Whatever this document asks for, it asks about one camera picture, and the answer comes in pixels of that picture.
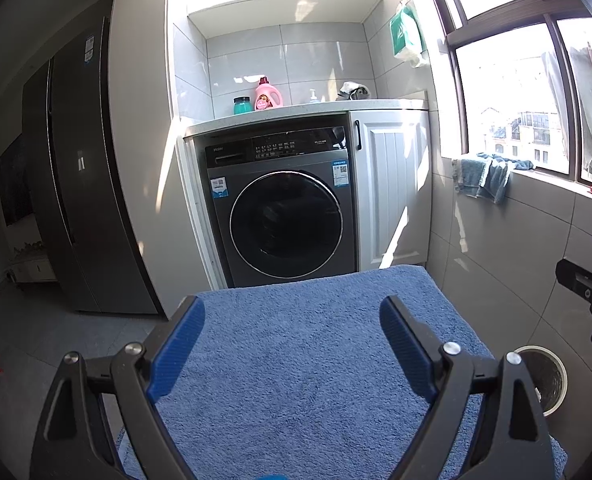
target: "washing machine control panel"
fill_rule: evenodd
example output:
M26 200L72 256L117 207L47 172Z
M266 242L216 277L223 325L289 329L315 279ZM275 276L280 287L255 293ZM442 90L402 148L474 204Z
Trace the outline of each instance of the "washing machine control panel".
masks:
M342 126L281 132L207 146L205 156L208 168L220 168L283 156L340 150L344 137Z

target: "television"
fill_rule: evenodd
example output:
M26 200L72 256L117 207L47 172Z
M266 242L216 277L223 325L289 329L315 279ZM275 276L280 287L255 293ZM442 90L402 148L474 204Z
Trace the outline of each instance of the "television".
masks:
M7 225L34 212L27 183L27 153L23 134L16 137L0 156L0 205Z

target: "white countertop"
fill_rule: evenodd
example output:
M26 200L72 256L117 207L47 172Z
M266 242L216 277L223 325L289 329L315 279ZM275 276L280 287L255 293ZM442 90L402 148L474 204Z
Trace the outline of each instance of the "white countertop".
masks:
M428 110L428 106L427 101L422 99L365 99L361 101L332 101L329 103L285 106L197 123L186 129L184 137L193 137L262 121L343 113L351 110Z

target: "trash can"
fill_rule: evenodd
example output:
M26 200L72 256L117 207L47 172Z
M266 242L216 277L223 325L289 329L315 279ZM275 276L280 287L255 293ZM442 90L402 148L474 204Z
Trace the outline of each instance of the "trash can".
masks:
M536 387L545 416L563 403L567 393L567 371L560 358L542 346L522 346L515 351L524 361Z

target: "refrigerator handle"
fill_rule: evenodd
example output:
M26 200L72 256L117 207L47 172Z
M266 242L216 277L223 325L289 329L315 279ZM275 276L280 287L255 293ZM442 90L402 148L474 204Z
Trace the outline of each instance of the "refrigerator handle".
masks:
M56 164L56 149L54 148L54 131L52 130L52 78L54 77L54 58L50 60L50 65L47 69L47 146L50 150L50 164L52 166L52 179L54 181L54 189L56 190L56 197L58 199L58 209L62 222L67 231L67 237L70 244L76 243L74 234L71 232L70 222L67 218L67 210L62 199L62 191L60 190L60 180L58 179L58 166Z

